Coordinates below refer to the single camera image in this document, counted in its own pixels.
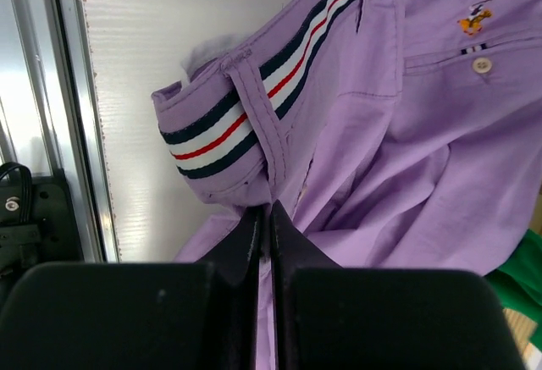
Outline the purple trousers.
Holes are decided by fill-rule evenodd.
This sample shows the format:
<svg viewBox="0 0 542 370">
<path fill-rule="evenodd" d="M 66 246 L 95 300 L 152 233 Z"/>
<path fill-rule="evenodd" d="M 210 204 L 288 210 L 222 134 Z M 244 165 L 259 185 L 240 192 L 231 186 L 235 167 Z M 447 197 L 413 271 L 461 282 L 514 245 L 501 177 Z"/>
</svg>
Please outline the purple trousers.
<svg viewBox="0 0 542 370">
<path fill-rule="evenodd" d="M 293 0 L 152 100 L 179 173 L 227 210 L 181 261 L 280 202 L 342 266 L 486 275 L 541 187 L 541 0 Z"/>
</svg>

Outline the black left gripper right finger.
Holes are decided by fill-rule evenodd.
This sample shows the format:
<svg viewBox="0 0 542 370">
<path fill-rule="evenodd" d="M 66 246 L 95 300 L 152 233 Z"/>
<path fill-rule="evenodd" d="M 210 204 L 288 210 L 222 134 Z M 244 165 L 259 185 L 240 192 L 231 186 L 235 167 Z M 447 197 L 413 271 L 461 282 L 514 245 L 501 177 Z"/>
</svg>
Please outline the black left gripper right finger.
<svg viewBox="0 0 542 370">
<path fill-rule="evenodd" d="M 279 369 L 521 369 L 485 279 L 460 270 L 343 268 L 275 204 Z"/>
</svg>

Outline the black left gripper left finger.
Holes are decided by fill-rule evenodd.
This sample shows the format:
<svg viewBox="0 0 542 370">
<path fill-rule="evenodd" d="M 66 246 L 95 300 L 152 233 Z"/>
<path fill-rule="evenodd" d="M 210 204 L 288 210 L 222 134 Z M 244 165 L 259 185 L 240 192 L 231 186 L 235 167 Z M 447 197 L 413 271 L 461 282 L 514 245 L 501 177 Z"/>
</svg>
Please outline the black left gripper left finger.
<svg viewBox="0 0 542 370">
<path fill-rule="evenodd" d="M 263 212 L 194 263 L 48 263 L 1 311 L 4 369 L 253 369 Z"/>
</svg>

